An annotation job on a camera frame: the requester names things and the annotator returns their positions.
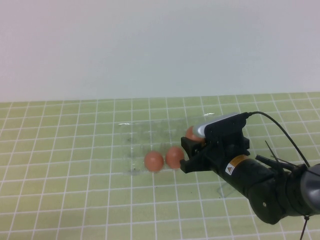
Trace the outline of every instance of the black cable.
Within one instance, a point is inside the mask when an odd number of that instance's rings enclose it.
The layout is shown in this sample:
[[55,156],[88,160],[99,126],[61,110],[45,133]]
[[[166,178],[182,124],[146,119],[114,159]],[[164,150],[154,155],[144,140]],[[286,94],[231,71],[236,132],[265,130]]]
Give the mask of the black cable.
[[[296,164],[293,164],[293,163],[291,163],[291,162],[288,162],[288,161],[285,161],[285,160],[283,160],[283,159],[280,159],[280,158],[278,158],[277,157],[277,159],[279,160],[279,161],[282,161],[282,162],[284,162],[284,163],[286,163],[286,164],[289,164],[289,165],[291,165],[291,166],[294,166],[294,167],[299,167],[298,165],[296,165]],[[320,174],[318,174],[318,173],[316,173],[316,172],[313,172],[313,171],[310,171],[309,169],[307,169],[306,170],[308,173],[311,173],[311,174],[313,174],[313,175],[316,175],[316,176],[318,176],[318,177],[320,177]]]
[[305,230],[306,230],[306,226],[307,226],[307,222],[310,218],[308,216],[304,216],[304,225],[303,225],[303,229],[302,229],[302,233],[301,233],[301,236],[300,236],[300,240],[302,240],[302,238],[304,237],[304,233],[305,233]]
[[274,151],[272,151],[272,149],[271,149],[271,147],[269,146],[268,142],[265,141],[265,143],[266,143],[266,145],[268,146],[268,148],[269,148],[272,156],[273,156],[273,157],[275,158],[275,160],[276,160],[276,163],[277,163],[277,166],[278,166],[278,169],[277,169],[277,170],[279,171],[279,174],[282,174],[282,175],[283,175],[283,174],[285,173],[285,170],[280,166],[280,162],[279,162],[278,158],[276,157],[276,155],[274,154]]
[[263,115],[263,116],[267,117],[272,122],[274,122],[281,129],[281,131],[284,133],[284,135],[289,139],[289,141],[292,143],[292,145],[297,150],[297,152],[300,154],[301,158],[303,159],[303,161],[305,162],[307,167],[308,168],[310,167],[310,164],[308,163],[307,159],[305,158],[303,153],[300,151],[300,149],[298,148],[296,143],[292,140],[292,138],[289,136],[289,134],[286,132],[286,130],[276,120],[274,120],[271,116],[269,116],[268,114],[266,114],[266,113],[264,113],[262,111],[253,111],[253,112],[249,112],[248,114],[249,114],[249,117],[252,116],[252,115],[255,115],[255,114],[260,114],[260,115]]

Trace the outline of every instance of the cutting mat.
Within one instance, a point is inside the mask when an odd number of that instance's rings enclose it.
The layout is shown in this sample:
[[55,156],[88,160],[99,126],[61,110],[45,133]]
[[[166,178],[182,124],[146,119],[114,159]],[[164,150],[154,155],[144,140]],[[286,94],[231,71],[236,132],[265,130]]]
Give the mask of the cutting mat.
[[[213,172],[143,166],[142,146],[178,145],[194,119],[257,110],[320,163],[320,92],[0,103],[0,240],[299,239],[301,217],[264,224]],[[268,119],[252,116],[244,134],[252,156],[270,155],[267,140],[302,163]],[[319,220],[305,240],[320,238]]]

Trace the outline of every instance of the orange ball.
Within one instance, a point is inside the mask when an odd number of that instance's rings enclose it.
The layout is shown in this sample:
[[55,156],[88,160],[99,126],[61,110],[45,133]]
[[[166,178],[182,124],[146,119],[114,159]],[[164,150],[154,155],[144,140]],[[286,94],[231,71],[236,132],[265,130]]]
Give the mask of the orange ball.
[[157,151],[150,151],[144,157],[144,166],[150,172],[159,172],[164,166],[164,158]]
[[180,168],[180,160],[185,158],[185,154],[178,146],[172,146],[165,155],[165,162],[172,169]]
[[202,138],[202,137],[198,137],[198,136],[194,135],[194,133],[192,132],[193,127],[194,127],[194,126],[191,126],[191,127],[189,127],[189,128],[187,129],[187,131],[186,131],[186,133],[185,133],[185,137],[186,137],[187,139],[192,140],[192,141],[195,141],[195,142],[199,142],[199,143],[203,143],[203,144],[204,144],[204,143],[205,143],[205,139]]

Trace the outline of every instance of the tabletop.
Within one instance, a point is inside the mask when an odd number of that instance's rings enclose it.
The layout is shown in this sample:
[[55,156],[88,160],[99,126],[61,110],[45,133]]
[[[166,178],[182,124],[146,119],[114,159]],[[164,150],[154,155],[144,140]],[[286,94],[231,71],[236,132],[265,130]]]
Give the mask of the tabletop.
[[[0,240],[297,240],[304,220],[260,221],[214,172],[144,167],[186,129],[263,111],[320,163],[320,92],[0,103]],[[267,118],[248,119],[250,153],[302,163]],[[320,239],[313,216],[304,240]]]

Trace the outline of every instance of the white wall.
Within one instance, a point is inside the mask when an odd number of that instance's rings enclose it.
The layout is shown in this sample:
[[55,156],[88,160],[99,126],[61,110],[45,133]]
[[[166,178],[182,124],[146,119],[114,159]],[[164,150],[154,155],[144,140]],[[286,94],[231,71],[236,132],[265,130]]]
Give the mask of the white wall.
[[0,0],[0,102],[320,91],[318,0]]

